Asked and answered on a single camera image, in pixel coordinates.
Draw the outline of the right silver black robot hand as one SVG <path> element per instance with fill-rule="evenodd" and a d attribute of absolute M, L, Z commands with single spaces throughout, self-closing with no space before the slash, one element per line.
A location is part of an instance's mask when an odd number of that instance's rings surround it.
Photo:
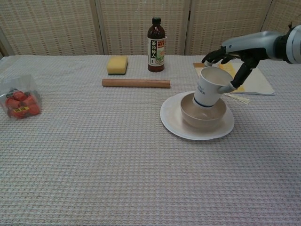
<path fill-rule="evenodd" d="M 223 42 L 218 50 L 208 53 L 202 63 L 212 65 L 220 61 L 225 64 L 236 58 L 243 63 L 234 79 L 218 88 L 221 94 L 237 90 L 261 60 L 288 61 L 286 36 L 279 32 L 265 31 L 231 38 Z"/>

